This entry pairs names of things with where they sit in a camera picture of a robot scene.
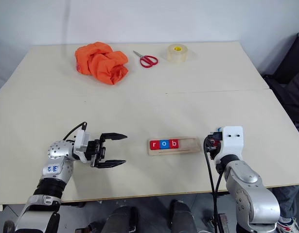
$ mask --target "yellow tape core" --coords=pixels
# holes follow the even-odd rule
[[[174,50],[175,50],[175,51],[181,51],[182,48],[181,48],[180,46],[176,46],[176,47],[174,47]]]

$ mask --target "clear tape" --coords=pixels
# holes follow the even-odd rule
[[[168,47],[167,60],[173,63],[185,62],[187,57],[187,47],[182,44],[171,44]]]

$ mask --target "scissors blade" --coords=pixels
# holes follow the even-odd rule
[[[137,56],[139,56],[139,57],[143,57],[143,55],[141,55],[141,54],[139,54],[138,52],[136,52],[136,51],[133,51]]]

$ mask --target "black cable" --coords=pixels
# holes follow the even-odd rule
[[[78,129],[80,126],[86,127],[87,123],[84,121],[81,124],[77,125],[75,128],[73,128],[64,138],[63,140],[66,140],[66,138],[68,138],[69,135],[72,134],[72,132],[74,132],[76,129]]]
[[[213,201],[214,201],[214,215],[216,215],[216,217],[217,217],[218,230],[221,233],[224,232],[224,231],[223,231],[223,226],[222,226],[221,221],[220,221],[219,216],[218,216],[217,197],[218,197],[218,188],[219,188],[219,184],[221,182],[222,176],[223,176],[223,173],[219,174],[218,181],[216,183],[215,194],[214,194],[214,198],[213,198]]]
[[[213,200],[215,198],[215,190],[214,190],[214,184],[213,184],[213,177],[212,177],[212,171],[211,171],[211,166],[210,166],[210,162],[208,159],[208,155],[207,155],[207,143],[209,141],[209,136],[207,136],[204,141],[203,141],[203,152],[204,152],[204,156],[206,157],[206,161],[207,161],[207,166],[208,166],[208,172],[209,172],[209,178],[210,178],[210,183],[211,183],[211,188],[212,188],[212,195],[213,195]],[[215,233],[217,233],[217,214],[215,214],[215,212],[217,212],[217,209],[215,211],[215,205],[214,205],[214,231]]]
[[[9,206],[9,205],[7,205],[8,207],[9,207],[9,209],[13,212],[13,214],[15,214],[17,217],[18,217],[18,215],[14,212],[14,210]]]

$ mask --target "red letter block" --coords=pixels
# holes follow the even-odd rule
[[[178,148],[178,139],[170,139],[169,144],[170,144],[170,149]]]
[[[160,142],[159,142],[159,140],[150,141],[149,144],[150,144],[150,149],[151,150],[158,150],[158,149],[160,149]]]

